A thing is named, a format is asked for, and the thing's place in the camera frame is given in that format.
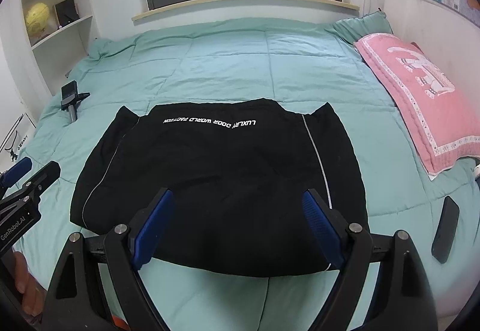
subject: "black shorts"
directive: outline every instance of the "black shorts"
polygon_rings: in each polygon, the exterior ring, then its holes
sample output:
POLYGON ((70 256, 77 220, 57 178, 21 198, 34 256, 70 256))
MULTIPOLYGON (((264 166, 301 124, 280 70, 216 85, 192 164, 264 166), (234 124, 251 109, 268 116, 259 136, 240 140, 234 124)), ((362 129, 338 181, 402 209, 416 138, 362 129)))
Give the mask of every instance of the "black shorts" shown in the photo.
POLYGON ((311 115, 268 99, 158 105, 143 117, 122 107, 78 178, 70 219, 107 233, 162 187, 175 209, 154 256, 193 268, 254 277, 325 270, 302 211, 309 188, 368 229, 357 159, 329 104, 311 115))

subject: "white wall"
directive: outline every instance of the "white wall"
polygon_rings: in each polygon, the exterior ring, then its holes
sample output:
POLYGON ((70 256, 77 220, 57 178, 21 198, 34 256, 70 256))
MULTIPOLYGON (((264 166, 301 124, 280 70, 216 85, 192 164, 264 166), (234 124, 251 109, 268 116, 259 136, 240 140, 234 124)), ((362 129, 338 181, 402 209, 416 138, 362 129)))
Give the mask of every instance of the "white wall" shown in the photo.
MULTIPOLYGON (((345 0, 363 7, 363 0, 345 0)), ((359 13, 345 8, 317 5, 311 2, 279 1, 225 1, 198 5, 161 13, 134 24, 134 15, 148 11, 146 0, 92 0, 101 37, 121 39, 163 27, 190 23, 222 21, 242 17, 289 18, 305 22, 332 22, 358 16, 359 13)))
POLYGON ((25 109, 11 77, 0 38, 0 143, 24 112, 25 109))
POLYGON ((385 0, 395 35, 416 42, 480 115, 480 29, 459 14, 425 0, 385 0))

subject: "yellow globe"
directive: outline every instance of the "yellow globe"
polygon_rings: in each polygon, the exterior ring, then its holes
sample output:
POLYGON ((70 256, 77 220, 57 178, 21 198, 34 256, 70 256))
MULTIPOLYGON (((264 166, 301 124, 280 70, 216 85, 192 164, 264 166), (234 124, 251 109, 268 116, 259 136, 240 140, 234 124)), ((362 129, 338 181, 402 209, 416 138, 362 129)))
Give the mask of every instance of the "yellow globe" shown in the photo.
POLYGON ((25 16, 25 26, 28 37, 35 37, 42 33, 47 26, 50 17, 50 9, 45 3, 33 5, 25 16))

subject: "finger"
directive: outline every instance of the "finger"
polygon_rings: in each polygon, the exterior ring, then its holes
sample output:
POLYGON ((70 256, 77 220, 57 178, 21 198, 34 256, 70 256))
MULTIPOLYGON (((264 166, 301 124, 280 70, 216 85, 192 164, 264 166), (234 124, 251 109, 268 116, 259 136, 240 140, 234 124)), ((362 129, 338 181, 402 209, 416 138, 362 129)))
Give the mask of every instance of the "finger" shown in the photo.
POLYGON ((29 276, 27 260, 21 252, 15 251, 13 255, 15 257, 15 287, 23 294, 25 293, 29 276))
POLYGON ((23 294, 22 307, 27 315, 32 314, 33 307, 35 306, 35 297, 37 296, 37 281, 32 275, 28 278, 27 287, 23 294))
POLYGON ((45 290, 37 283, 37 295, 35 296, 35 304, 32 310, 32 316, 38 316, 43 311, 43 305, 45 303, 45 290))

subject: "black smartphone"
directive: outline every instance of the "black smartphone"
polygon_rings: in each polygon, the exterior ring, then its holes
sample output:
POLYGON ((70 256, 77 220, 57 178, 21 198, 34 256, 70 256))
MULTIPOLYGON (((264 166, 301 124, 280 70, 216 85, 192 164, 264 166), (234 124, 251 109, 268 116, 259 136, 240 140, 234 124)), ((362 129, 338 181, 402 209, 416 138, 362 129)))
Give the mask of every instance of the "black smartphone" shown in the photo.
POLYGON ((67 83, 61 88, 62 99, 67 99, 71 95, 78 94, 77 82, 75 80, 67 83))
POLYGON ((460 208, 450 196, 443 201, 442 214, 438 223, 437 233, 431 245, 431 254, 440 263, 445 263, 452 249, 453 239, 457 231, 460 208))

